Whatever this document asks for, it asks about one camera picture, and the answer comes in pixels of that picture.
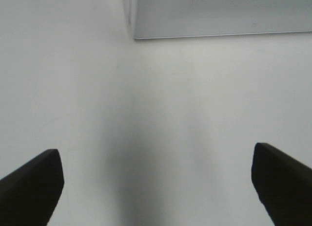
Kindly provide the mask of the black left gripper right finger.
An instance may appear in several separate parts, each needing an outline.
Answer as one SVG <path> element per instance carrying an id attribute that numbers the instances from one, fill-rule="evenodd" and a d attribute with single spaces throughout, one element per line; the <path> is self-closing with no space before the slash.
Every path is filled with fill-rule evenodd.
<path id="1" fill-rule="evenodd" d="M 256 143 L 251 180 L 276 226 L 312 224 L 312 170 L 268 143 Z"/>

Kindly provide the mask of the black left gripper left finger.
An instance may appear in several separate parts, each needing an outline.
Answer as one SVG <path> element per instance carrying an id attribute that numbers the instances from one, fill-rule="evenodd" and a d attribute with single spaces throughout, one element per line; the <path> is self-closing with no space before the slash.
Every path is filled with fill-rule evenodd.
<path id="1" fill-rule="evenodd" d="M 0 181 L 2 226 L 45 226 L 64 187 L 57 149 L 40 153 Z"/>

